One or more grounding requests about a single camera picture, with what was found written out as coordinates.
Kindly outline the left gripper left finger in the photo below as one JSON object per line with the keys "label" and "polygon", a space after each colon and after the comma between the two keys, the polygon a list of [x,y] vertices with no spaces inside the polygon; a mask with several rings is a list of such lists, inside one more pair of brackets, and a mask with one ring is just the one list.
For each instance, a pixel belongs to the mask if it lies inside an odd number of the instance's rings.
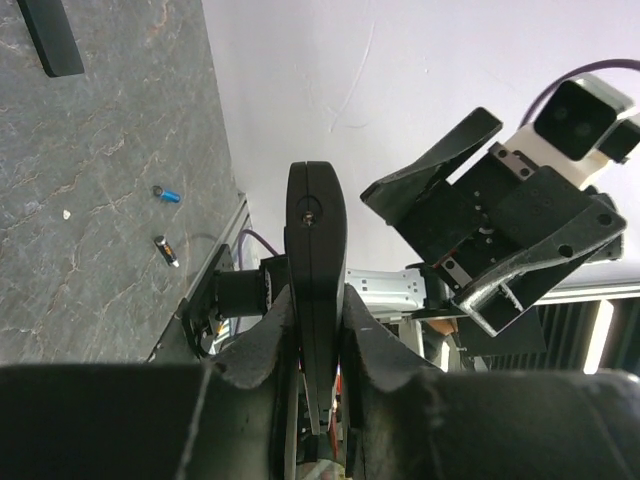
{"label": "left gripper left finger", "polygon": [[291,479],[293,302],[200,363],[1,370],[5,479]]}

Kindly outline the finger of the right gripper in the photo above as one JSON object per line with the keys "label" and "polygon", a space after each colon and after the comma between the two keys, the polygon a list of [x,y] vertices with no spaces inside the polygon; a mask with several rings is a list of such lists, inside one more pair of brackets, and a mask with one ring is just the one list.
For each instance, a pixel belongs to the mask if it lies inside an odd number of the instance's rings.
{"label": "finger of the right gripper", "polygon": [[479,276],[452,303],[486,333],[497,335],[580,266],[622,256],[626,220],[609,197],[561,202],[539,198],[489,215],[498,238],[474,261]]}
{"label": "finger of the right gripper", "polygon": [[415,162],[374,181],[361,201],[387,225],[396,225],[418,198],[469,160],[501,129],[503,122],[475,108]]}

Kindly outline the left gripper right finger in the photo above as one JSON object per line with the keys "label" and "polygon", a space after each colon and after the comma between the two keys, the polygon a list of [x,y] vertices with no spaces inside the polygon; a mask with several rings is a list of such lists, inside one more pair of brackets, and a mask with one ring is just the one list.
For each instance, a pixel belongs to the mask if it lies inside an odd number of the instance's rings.
{"label": "left gripper right finger", "polygon": [[354,479],[635,479],[639,380],[618,371],[445,373],[344,290]]}

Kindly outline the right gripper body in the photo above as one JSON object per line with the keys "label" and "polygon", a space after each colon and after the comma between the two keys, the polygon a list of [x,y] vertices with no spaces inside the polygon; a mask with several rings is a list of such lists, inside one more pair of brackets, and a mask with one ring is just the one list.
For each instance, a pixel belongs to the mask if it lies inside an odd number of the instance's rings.
{"label": "right gripper body", "polygon": [[458,295],[544,295],[625,229],[601,197],[494,143],[430,182],[395,226]]}

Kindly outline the black remote control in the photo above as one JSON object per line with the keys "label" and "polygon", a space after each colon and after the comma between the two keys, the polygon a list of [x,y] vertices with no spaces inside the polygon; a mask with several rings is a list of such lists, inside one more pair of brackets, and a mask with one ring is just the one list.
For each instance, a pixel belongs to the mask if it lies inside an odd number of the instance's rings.
{"label": "black remote control", "polygon": [[290,166],[285,252],[300,342],[311,431],[328,431],[339,360],[344,300],[347,214],[328,162]]}

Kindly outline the black battery cover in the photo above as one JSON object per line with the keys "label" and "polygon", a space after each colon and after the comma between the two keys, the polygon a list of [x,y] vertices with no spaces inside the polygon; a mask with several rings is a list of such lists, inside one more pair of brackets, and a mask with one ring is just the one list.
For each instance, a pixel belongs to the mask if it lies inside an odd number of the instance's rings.
{"label": "black battery cover", "polygon": [[18,0],[46,75],[80,75],[84,65],[61,0]]}

